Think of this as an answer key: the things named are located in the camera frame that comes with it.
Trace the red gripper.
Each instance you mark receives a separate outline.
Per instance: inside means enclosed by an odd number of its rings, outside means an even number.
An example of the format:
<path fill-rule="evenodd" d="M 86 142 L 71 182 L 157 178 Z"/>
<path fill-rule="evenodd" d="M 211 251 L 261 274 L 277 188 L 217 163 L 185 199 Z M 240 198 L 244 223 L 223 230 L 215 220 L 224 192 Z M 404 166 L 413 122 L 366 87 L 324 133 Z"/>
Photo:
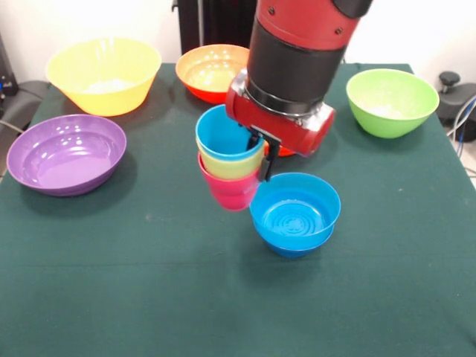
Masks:
<path fill-rule="evenodd" d="M 274 139 L 266 141 L 268 149 L 259 172 L 260 181 L 269 181 L 274 161 L 279 155 L 279 143 L 299 155 L 311 155 L 319 148 L 330 130 L 335 110 L 325 103 L 319 103 L 309 114 L 301 117 L 273 112 L 252 99 L 246 88 L 247 83 L 247 69 L 242 68 L 228 89 L 225 108 L 228 116 L 237 123 Z M 254 149 L 260 142 L 261 137 L 252 133 L 246 149 Z"/>

